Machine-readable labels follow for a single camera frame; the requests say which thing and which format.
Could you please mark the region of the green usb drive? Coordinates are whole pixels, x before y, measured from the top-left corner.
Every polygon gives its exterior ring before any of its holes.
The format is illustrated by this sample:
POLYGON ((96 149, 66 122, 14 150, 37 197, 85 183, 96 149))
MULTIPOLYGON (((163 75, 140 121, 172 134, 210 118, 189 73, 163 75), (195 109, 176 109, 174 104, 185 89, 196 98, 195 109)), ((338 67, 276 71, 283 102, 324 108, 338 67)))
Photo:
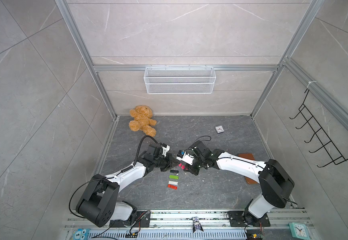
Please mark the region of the green usb drive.
POLYGON ((170 179, 173 179, 173 180, 178 180, 178 179, 179 179, 178 176, 174 176, 174 175, 170 175, 169 178, 170 178, 170 179))

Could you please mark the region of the white usb drive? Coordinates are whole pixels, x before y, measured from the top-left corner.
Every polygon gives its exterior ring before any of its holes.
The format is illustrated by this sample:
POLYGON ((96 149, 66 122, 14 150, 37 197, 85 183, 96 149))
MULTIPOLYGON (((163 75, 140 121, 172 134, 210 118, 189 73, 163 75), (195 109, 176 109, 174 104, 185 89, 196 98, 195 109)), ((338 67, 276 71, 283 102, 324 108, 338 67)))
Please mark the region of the white usb drive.
POLYGON ((169 181, 169 185, 174 185, 174 186, 177 186, 177 185, 178 185, 178 182, 175 182, 175 181, 169 181))

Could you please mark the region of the red usb drive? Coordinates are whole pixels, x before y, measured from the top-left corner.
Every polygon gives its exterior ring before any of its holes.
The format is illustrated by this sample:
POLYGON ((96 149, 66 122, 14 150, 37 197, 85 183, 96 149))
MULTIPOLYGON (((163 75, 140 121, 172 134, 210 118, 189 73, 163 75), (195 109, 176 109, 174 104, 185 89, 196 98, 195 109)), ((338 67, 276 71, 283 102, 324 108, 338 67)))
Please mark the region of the red usb drive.
POLYGON ((177 189, 178 189, 178 187, 177 187, 177 186, 175 186, 175 185, 171 185, 171 184, 168 184, 168 188, 170 188, 170 189, 174 189, 174 190, 177 190, 177 189))

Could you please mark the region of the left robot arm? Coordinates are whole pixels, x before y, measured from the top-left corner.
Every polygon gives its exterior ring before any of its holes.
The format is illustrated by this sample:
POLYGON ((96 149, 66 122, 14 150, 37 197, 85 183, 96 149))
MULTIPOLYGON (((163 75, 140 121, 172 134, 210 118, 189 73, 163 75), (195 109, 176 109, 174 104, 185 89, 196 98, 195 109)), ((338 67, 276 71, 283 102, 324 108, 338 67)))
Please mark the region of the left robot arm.
POLYGON ((97 227, 110 221, 121 222, 126 227, 137 222, 137 208, 125 201, 118 201, 118 194, 134 181, 145 177, 155 168, 166 172, 180 164, 169 152, 170 146, 152 143, 148 149, 137 154, 128 167, 106 176, 96 174, 85 183, 86 189, 77 202, 79 217, 89 220, 97 227))

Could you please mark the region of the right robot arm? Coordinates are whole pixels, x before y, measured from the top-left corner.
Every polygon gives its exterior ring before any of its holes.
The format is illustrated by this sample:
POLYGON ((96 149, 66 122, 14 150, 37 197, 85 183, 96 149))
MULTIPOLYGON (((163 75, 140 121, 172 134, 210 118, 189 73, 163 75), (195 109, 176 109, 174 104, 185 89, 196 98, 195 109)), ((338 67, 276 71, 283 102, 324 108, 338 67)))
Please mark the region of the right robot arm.
POLYGON ((185 166, 185 171, 196 176, 201 168, 215 168, 258 183, 262 193, 250 201, 242 214, 244 222, 249 226, 257 225, 268 211, 283 209, 290 201, 295 186, 295 182, 276 160, 255 161, 220 149, 212 151, 202 141, 196 141, 188 149, 179 151, 177 159, 185 166))

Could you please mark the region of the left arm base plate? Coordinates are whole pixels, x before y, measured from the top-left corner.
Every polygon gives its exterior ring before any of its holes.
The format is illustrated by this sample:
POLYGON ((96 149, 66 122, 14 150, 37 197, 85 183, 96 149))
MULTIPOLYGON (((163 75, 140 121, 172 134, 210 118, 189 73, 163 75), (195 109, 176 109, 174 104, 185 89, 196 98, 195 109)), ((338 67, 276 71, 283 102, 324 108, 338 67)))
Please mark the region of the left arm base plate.
POLYGON ((151 211, 137 211, 132 214, 131 218, 127 221, 115 220, 109 221, 109 226, 112 228, 148 228, 151 221, 151 211))

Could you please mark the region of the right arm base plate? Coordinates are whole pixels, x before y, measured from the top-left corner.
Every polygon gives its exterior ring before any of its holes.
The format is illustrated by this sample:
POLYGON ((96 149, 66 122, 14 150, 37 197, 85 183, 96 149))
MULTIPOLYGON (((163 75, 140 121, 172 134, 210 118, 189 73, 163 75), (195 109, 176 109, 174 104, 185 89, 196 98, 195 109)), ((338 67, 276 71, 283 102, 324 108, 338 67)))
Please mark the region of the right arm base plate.
POLYGON ((245 211, 228 211, 227 218, 230 221, 231 227, 245 227, 246 225, 252 227, 270 227, 268 215, 265 214, 262 218, 257 219, 249 212, 245 211))

